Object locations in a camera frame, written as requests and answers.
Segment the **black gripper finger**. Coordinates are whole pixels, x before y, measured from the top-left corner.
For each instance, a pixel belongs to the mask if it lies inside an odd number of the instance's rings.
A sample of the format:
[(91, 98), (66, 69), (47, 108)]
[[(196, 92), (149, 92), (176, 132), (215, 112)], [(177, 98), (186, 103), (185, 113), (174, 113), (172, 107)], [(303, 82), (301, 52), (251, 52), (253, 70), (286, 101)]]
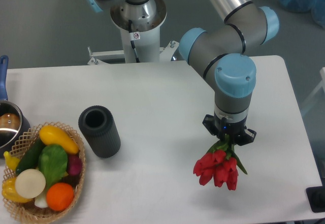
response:
[(205, 115), (202, 124), (211, 135), (218, 136), (219, 130), (215, 125), (214, 116), (209, 114)]
[(256, 131), (251, 129), (244, 129), (240, 134), (234, 137), (234, 144), (244, 146), (252, 143), (255, 140)]

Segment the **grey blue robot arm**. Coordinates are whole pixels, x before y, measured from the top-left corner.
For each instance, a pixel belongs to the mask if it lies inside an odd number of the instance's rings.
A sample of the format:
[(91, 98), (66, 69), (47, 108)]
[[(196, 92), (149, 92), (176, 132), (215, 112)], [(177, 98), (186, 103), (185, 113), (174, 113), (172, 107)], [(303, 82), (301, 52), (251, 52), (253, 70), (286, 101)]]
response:
[[(110, 10), (119, 28), (127, 63), (158, 61), (160, 26), (166, 19), (163, 0), (87, 0), (95, 12)], [(214, 33), (187, 31), (178, 46), (180, 55), (214, 90), (214, 113), (203, 125), (219, 139), (246, 145), (255, 140), (246, 127), (256, 66), (245, 51), (276, 36), (279, 19), (268, 7), (252, 0), (210, 0), (224, 22)]]

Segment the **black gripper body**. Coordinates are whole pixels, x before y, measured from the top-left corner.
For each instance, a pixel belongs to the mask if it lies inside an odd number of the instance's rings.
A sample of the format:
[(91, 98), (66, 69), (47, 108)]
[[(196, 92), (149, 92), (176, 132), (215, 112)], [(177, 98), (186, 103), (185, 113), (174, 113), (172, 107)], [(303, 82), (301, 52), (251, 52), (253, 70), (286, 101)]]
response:
[(239, 135), (244, 135), (246, 130), (246, 120), (245, 117), (243, 120), (235, 123), (226, 122), (225, 125), (221, 125), (221, 120), (218, 117), (214, 117), (213, 125), (215, 129), (213, 129), (212, 135), (219, 138), (221, 133), (228, 134), (233, 137), (237, 137)]

